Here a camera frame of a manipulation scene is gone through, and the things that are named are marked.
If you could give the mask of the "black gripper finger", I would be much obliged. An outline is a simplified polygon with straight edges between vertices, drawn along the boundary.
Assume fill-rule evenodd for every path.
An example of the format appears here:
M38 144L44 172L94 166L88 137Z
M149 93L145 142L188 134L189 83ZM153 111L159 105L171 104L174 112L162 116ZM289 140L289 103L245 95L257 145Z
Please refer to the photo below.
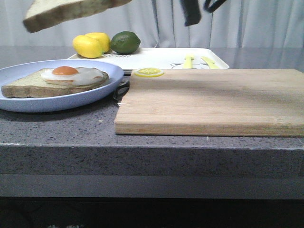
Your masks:
M180 3L185 17L185 26L198 24L201 20L199 1L181 0Z

